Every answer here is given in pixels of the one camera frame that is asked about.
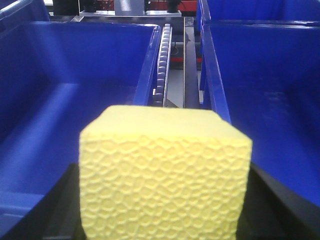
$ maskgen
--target blue bin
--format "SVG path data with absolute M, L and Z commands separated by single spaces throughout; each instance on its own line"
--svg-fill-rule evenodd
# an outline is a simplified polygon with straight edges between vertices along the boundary
M 198 27 L 213 20 L 320 21 L 318 0 L 198 0 Z
M 7 7 L 8 5 L 12 4 L 16 0 L 1 0 L 0 1 L 0 9 L 3 9 L 4 7 Z
M 49 20 L 43 0 L 0 0 L 0 33 L 23 22 Z
M 110 105 L 149 103 L 160 39 L 150 24 L 29 22 L 0 33 L 0 237 L 78 161 L 87 124 Z
M 320 207 L 320 28 L 212 24 L 201 34 L 205 104 L 253 140 L 254 163 Z

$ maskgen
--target red machine part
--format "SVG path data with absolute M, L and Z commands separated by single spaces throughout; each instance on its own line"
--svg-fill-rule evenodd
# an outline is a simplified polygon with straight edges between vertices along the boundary
M 96 9 L 97 10 L 114 10 L 114 1 L 116 0 L 97 0 Z M 150 10 L 167 10 L 166 0 L 152 0 L 149 6 Z M 196 12 L 197 11 L 197 1 L 196 0 L 183 0 L 178 9 L 181 12 Z
M 167 10 L 167 1 L 165 0 L 152 0 L 150 10 Z M 181 12 L 196 12 L 197 11 L 197 1 L 196 0 L 183 0 L 181 1 L 178 9 Z

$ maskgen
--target yellow sponge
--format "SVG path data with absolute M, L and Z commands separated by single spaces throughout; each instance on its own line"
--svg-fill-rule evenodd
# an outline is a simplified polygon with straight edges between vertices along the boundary
M 112 106 L 80 136 L 89 240 L 234 240 L 252 142 L 209 110 Z

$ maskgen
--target gray metal panel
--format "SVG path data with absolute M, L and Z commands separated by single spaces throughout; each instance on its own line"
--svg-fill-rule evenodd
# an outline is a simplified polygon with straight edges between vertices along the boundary
M 143 16 L 145 14 L 145 0 L 115 0 L 116 16 Z

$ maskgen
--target metal frame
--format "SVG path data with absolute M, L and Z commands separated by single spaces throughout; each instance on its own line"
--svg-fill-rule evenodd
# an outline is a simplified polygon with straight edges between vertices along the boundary
M 184 18 L 183 107 L 199 109 L 199 87 L 195 45 L 194 18 Z

